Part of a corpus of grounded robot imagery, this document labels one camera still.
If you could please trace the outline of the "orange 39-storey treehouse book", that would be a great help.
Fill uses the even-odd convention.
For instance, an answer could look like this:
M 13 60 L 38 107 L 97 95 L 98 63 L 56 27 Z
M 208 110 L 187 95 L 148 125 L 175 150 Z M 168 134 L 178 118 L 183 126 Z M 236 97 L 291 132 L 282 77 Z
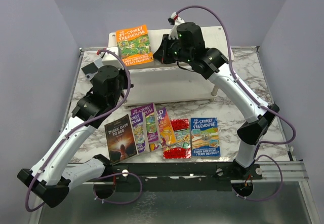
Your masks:
M 129 69 L 147 68 L 154 64 L 147 26 L 118 30 L 116 43 L 119 56 Z

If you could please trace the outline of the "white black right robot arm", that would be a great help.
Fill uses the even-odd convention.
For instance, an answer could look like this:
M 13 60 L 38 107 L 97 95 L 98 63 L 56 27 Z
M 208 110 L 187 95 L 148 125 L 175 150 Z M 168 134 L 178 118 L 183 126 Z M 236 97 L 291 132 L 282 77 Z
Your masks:
M 255 162 L 257 145 L 279 111 L 258 98 L 237 74 L 230 70 L 229 60 L 220 50 L 207 48 L 201 28 L 193 22 L 175 24 L 170 34 L 164 34 L 161 45 L 153 55 L 162 64 L 184 62 L 192 70 L 213 83 L 240 110 L 245 123 L 238 129 L 238 154 L 232 167 L 236 178 L 244 179 Z

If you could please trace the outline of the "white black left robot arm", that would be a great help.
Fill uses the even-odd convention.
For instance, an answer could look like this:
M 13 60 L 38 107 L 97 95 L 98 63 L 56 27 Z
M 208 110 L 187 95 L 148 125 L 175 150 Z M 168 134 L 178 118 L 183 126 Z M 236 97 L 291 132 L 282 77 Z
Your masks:
M 111 177 L 111 162 L 96 155 L 88 162 L 67 169 L 67 165 L 102 122 L 119 108 L 130 91 L 130 75 L 124 69 L 105 65 L 92 78 L 92 88 L 72 110 L 62 133 L 48 152 L 30 169 L 21 169 L 17 177 L 43 203 L 58 206 L 74 187 L 94 178 L 105 181 Z

